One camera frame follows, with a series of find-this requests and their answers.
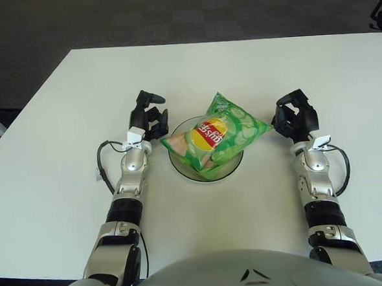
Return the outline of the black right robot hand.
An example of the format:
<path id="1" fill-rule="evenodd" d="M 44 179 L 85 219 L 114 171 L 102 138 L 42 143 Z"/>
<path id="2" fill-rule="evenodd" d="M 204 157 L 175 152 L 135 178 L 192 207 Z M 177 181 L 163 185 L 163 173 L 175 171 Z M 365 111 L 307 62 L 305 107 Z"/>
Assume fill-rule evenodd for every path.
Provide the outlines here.
<path id="1" fill-rule="evenodd" d="M 277 133 L 290 138 L 294 144 L 308 141 L 309 133 L 319 129 L 316 110 L 301 89 L 290 92 L 276 102 L 271 125 Z"/>

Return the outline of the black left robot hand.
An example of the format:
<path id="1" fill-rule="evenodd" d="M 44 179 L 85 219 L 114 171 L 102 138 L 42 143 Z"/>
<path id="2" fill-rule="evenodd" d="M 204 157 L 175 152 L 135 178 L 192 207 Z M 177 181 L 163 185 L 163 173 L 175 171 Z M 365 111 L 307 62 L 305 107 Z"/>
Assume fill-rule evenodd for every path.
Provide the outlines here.
<path id="1" fill-rule="evenodd" d="M 164 104 L 166 99 L 154 93 L 141 90 L 137 96 L 136 106 L 130 114 L 129 128 L 144 130 L 144 140 L 160 139 L 169 132 L 168 110 L 160 113 L 157 107 L 149 109 L 150 104 Z"/>

